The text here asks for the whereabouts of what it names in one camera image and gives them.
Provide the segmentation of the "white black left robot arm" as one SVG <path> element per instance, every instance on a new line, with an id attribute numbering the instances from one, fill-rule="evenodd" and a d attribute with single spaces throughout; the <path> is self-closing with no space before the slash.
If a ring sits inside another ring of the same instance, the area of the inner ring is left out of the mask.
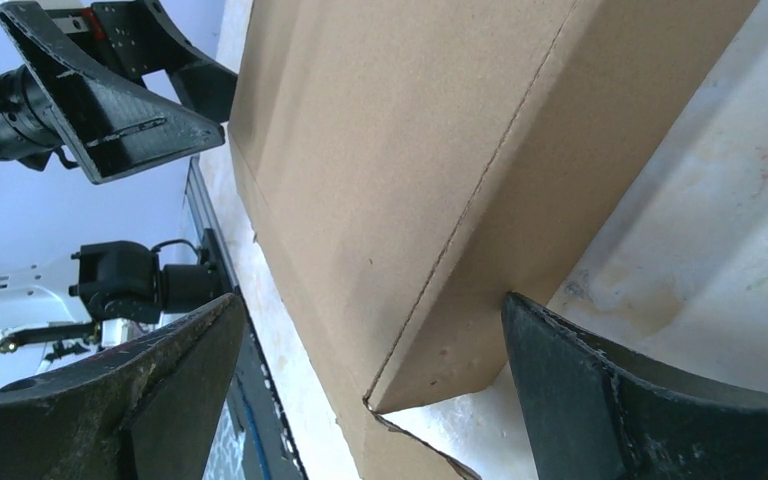
<path id="1" fill-rule="evenodd" d="M 0 4 L 22 63 L 0 75 L 0 161 L 52 156 L 94 184 L 220 146 L 237 76 L 157 1 Z M 0 479 L 199 479 L 246 326 L 218 239 L 165 265 L 131 241 L 0 275 L 0 350 L 101 344 L 113 320 L 151 331 L 0 388 Z"/>

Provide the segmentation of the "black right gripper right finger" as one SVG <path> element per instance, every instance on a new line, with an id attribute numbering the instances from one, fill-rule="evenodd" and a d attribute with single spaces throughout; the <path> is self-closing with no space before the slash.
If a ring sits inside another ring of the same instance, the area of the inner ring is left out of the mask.
<path id="1" fill-rule="evenodd" d="M 768 393 L 667 365 L 515 292 L 501 322 L 542 479 L 768 479 Z"/>

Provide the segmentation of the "brown cardboard box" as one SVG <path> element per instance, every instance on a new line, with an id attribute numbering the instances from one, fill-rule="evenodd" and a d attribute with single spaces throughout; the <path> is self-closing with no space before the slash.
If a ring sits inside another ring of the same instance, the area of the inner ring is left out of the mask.
<path id="1" fill-rule="evenodd" d="M 385 415 L 492 383 L 754 9 L 253 3 L 237 189 L 360 477 L 467 476 Z"/>

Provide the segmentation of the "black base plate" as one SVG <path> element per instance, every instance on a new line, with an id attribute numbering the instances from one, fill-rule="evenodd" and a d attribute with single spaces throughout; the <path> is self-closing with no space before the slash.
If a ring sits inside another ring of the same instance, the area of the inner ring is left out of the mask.
<path id="1" fill-rule="evenodd" d="M 308 477 L 248 306 L 226 402 L 205 468 L 206 479 Z"/>

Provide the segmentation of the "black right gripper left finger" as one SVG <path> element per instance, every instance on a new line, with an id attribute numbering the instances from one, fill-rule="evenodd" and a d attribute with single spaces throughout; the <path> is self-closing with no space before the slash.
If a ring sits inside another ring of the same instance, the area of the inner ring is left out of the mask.
<path id="1" fill-rule="evenodd" d="M 247 324 L 226 294 L 0 389 L 0 479 L 199 479 Z"/>

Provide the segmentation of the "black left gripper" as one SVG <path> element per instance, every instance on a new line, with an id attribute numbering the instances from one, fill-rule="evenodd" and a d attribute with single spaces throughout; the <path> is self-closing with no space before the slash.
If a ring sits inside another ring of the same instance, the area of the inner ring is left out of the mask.
<path id="1" fill-rule="evenodd" d="M 224 143 L 237 74 L 160 2 L 6 2 L 0 24 L 25 63 L 0 74 L 0 161 L 43 171 L 55 155 L 101 184 Z"/>

